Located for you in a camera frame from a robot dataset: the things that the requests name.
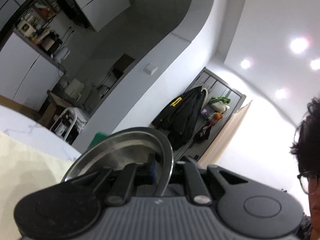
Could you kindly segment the stainless steel bowl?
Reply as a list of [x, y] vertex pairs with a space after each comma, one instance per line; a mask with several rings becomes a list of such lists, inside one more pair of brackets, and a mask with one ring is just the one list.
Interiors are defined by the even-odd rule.
[[128, 164], [146, 164], [150, 155], [157, 157], [158, 162], [153, 195], [162, 197], [171, 178], [174, 155], [167, 137], [149, 127], [122, 130], [87, 149], [71, 165], [62, 181], [71, 180], [105, 166], [119, 171]]

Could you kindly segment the green scouring pad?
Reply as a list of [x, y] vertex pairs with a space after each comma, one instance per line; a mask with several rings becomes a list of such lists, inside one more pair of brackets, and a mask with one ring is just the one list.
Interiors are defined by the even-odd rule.
[[88, 150], [91, 149], [92, 147], [94, 147], [95, 145], [99, 144], [100, 142], [102, 142], [103, 140], [105, 140], [108, 137], [108, 134], [105, 134], [103, 132], [98, 132], [95, 134], [94, 138], [92, 139], [92, 141], [90, 142], [89, 146], [88, 146]]

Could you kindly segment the white lower kitchen cabinet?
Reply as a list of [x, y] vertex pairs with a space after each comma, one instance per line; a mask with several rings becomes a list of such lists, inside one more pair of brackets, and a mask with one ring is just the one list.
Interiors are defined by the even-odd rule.
[[55, 64], [12, 33], [1, 50], [1, 96], [38, 111], [63, 75]]

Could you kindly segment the beige curtain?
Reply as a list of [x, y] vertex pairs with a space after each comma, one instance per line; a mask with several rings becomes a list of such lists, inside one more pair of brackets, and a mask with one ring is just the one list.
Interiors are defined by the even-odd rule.
[[201, 168], [206, 168], [208, 165], [215, 164], [221, 158], [242, 124], [251, 104], [252, 101], [232, 114], [223, 129], [221, 129], [220, 133], [197, 162]]

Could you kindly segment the black hanging jacket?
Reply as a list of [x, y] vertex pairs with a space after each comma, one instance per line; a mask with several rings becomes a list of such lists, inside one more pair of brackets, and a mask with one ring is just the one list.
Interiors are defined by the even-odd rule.
[[186, 91], [171, 100], [152, 121], [156, 129], [169, 132], [167, 138], [173, 150], [191, 139], [207, 96], [208, 89], [201, 86]]

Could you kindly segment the white metal trolley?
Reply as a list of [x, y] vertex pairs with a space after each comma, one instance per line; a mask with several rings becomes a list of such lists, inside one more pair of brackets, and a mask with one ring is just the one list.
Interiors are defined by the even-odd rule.
[[67, 107], [57, 117], [49, 130], [64, 141], [67, 141], [71, 133], [78, 136], [88, 120], [89, 117], [81, 109]]

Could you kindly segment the white air fryer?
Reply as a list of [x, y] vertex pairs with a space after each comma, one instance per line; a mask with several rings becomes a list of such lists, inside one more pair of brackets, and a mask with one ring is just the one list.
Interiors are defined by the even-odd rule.
[[77, 79], [73, 79], [71, 83], [65, 88], [65, 93], [70, 98], [77, 99], [83, 89], [84, 84]]

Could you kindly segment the cream woven table mat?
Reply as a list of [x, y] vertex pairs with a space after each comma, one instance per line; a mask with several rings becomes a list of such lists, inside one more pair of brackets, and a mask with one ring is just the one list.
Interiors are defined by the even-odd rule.
[[71, 164], [1, 132], [1, 239], [21, 236], [14, 221], [14, 208], [19, 200], [59, 183]]

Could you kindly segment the white electric kettle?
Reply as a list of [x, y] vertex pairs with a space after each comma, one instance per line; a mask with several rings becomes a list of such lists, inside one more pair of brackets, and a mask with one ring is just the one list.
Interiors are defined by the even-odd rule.
[[61, 61], [63, 61], [70, 54], [70, 52], [71, 51], [67, 47], [61, 48], [55, 55], [55, 61], [61, 63]]

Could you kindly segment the black coffee maker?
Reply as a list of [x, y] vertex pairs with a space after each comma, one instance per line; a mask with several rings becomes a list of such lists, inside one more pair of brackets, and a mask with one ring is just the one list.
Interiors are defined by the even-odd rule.
[[62, 44], [62, 40], [57, 36], [46, 37], [41, 43], [41, 49], [47, 54], [52, 55]]

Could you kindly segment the black metal spice rack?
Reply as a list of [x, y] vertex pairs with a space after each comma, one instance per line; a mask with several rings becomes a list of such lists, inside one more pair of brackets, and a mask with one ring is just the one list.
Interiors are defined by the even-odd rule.
[[51, 32], [50, 23], [61, 12], [56, 0], [35, 0], [31, 7], [23, 14], [35, 31], [28, 37], [34, 44], [40, 44]]

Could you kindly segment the white rice cooker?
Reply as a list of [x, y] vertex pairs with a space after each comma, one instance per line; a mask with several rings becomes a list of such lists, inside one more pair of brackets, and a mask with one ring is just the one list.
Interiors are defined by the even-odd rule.
[[36, 29], [26, 20], [21, 20], [17, 25], [17, 29], [25, 37], [31, 37], [36, 32]]

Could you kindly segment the white wall switch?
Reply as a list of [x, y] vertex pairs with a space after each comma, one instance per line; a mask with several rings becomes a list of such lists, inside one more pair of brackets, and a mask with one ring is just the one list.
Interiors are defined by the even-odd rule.
[[148, 64], [144, 69], [143, 72], [145, 72], [148, 75], [153, 75], [155, 71], [158, 69], [158, 67], [154, 66], [153, 64]]

